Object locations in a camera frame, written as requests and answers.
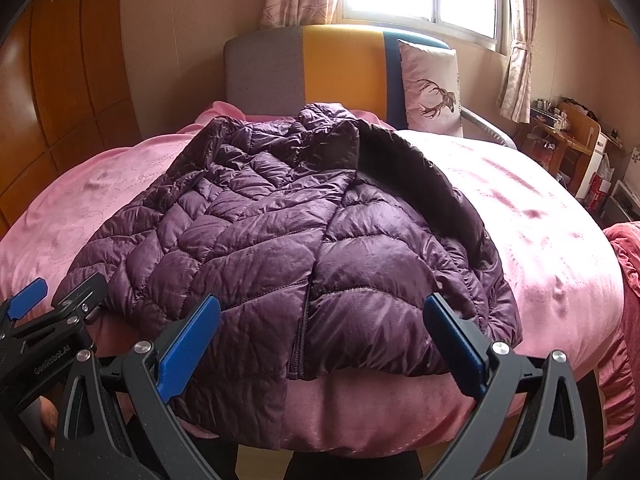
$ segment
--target red box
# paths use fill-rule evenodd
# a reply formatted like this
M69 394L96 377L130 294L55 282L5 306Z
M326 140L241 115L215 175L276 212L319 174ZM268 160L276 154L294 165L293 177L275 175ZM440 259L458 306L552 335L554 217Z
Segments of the red box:
M611 183L608 180L604 180L599 174L594 173L587 197L584 199L584 208L589 213L597 213L604 204L610 188Z

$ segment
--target bed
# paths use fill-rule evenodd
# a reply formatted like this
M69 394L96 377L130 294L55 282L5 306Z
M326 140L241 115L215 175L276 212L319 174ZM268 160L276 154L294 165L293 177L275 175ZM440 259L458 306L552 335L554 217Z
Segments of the bed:
M620 336L623 279L611 245L582 207L515 150L484 140L402 130L401 87L388 57L393 35L385 37L374 28L290 29L252 33L227 44L230 104L212 104L176 134L97 155L47 187L0 241L0 298L42 276L50 295L32 315L50 308L50 297L93 232L146 189L211 118L286 120L306 102L340 101L366 110L354 112L365 120L398 129L478 210L518 302L524 327L518 352L546 356L562 348L577 378L606 364ZM336 66L341 68L340 84L333 80L327 85L325 79ZM271 85L266 83L268 72L278 84L272 79ZM499 131L489 135L502 139ZM128 348L136 338L135 330L108 314L92 330L104 354ZM619 375L612 369L607 380L615 383ZM511 413L522 400L516 398ZM342 370L314 381L289 381L279 444L353 456L394 454L450 440L471 408L472 401L448 375L405 378ZM204 434L201 428L190 430Z

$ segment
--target wooden wardrobe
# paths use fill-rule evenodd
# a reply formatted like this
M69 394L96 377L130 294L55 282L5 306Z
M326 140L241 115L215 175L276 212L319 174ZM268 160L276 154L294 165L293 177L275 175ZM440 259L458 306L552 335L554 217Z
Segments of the wooden wardrobe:
M0 238L60 174L140 142L120 0L32 0L0 46Z

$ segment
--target wooden desk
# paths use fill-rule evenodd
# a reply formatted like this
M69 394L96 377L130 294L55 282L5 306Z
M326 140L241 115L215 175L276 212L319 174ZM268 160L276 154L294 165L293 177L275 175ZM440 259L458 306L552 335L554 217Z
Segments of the wooden desk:
M578 157L578 161L575 165L574 176L569 183L568 189L569 192L575 195L580 187L580 183L582 182L582 178L584 177L584 173L589 165L589 161L591 160L591 155L593 155L593 148L589 149L586 145L576 140L574 137L569 135L566 132L561 130L556 130L551 126L547 126L545 123L541 123L535 119L532 120L534 124L533 130L536 128L540 128L546 134L552 136L556 142L556 148L554 150L554 154L551 157L551 162L549 163L548 172L552 177L558 175L558 171L560 170L560 163L564 158L564 154L566 153L567 148L571 150L575 150L579 152L580 155Z

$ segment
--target pink ruffled fabric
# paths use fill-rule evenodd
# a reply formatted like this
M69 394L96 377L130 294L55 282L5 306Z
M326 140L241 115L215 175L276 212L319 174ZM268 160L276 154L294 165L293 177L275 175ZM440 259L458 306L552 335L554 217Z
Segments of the pink ruffled fabric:
M607 419L604 459L608 462L640 415L640 222L604 230L624 277L622 322L600 362L600 389Z
M354 117L362 119L370 124L377 124L389 130L395 128L389 126L385 121L381 120L376 114L371 112L365 112L363 110L349 110ZM286 120L290 117L276 116L276 115L245 115L244 112L232 104L225 103L224 101L214 101L209 108L203 111L196 121L189 126L185 126L178 133L179 134L197 134L204 126L209 124L209 121L216 117L224 115L239 121L247 121L249 123L266 123L268 121Z

